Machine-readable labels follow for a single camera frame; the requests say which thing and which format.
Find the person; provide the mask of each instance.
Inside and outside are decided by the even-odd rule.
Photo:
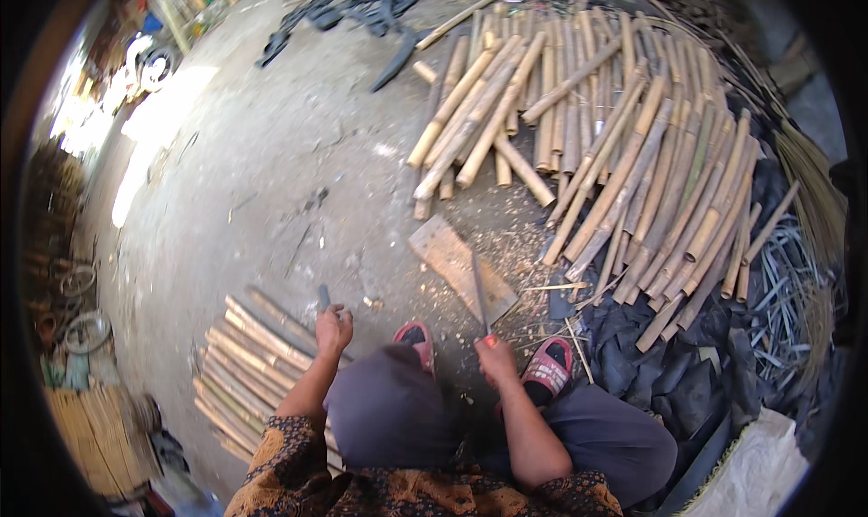
[[[340,372],[353,315],[331,305],[316,338],[319,354],[268,421],[227,516],[621,515],[675,466],[675,440],[639,409],[595,385],[555,398],[572,367],[560,338],[541,346],[521,378],[508,343],[476,340],[480,369],[500,394],[507,447],[469,469],[450,464],[462,436],[421,323]],[[347,468],[334,479],[326,413]]]

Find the hand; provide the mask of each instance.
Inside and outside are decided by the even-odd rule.
[[[353,339],[353,314],[350,310],[341,314],[342,309],[342,304],[332,304],[326,311],[317,312],[317,346],[320,356],[327,359],[339,359]]]
[[[518,371],[515,369],[515,356],[508,343],[495,335],[476,338],[473,347],[479,354],[479,370],[485,375],[485,381],[495,389],[500,389],[505,383],[518,381]]]

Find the concrete floor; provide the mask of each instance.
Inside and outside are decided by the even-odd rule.
[[[433,26],[474,1],[421,0],[403,21]],[[75,235],[80,254],[92,252],[99,266],[99,301],[114,324],[123,380],[156,398],[193,477],[223,503],[246,466],[210,435],[193,405],[191,380],[224,296],[249,304],[245,284],[260,286],[309,327],[316,289],[328,284],[332,300],[355,316],[348,351],[356,358],[388,342],[403,322],[423,320],[437,340],[441,383],[458,388],[466,408],[483,410],[492,400],[479,389],[472,350],[482,328],[406,245],[420,223],[411,218],[413,176],[403,161],[423,126],[427,85],[407,67],[369,93],[399,37],[375,38],[351,19],[327,33],[300,24],[283,53],[266,69],[255,67],[287,12],[280,0],[237,3],[176,75],[195,89],[177,100],[169,89],[146,99],[133,120],[156,118],[137,132],[125,129],[138,142],[120,134],[122,114]],[[434,45],[422,58],[434,65],[442,48]],[[154,160],[142,161],[144,152]],[[125,173],[143,164],[149,181],[118,230],[115,192]],[[304,210],[320,187],[329,189],[322,206]],[[544,241],[535,222],[543,212],[524,186],[499,190],[491,161],[470,190],[434,209],[514,290],[547,281],[534,264]],[[368,308],[365,296],[383,308]],[[501,321],[502,333],[538,334],[542,294],[523,297]],[[471,390],[476,398],[467,399]]]

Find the leg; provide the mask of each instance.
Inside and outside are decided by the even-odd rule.
[[[669,431],[594,385],[574,389],[542,416],[574,466],[606,475],[622,508],[660,490],[675,467],[677,446]]]
[[[410,345],[386,346],[340,371],[325,408],[348,467],[444,468],[461,443]]]

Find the forearm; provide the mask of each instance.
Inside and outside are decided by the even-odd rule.
[[[515,479],[530,490],[573,471],[570,454],[517,378],[500,387],[509,461]]]
[[[320,431],[326,424],[326,411],[323,409],[323,401],[338,373],[338,359],[340,355],[316,356],[310,368],[296,382],[295,387],[277,406],[274,414],[281,417],[292,415],[304,415]]]

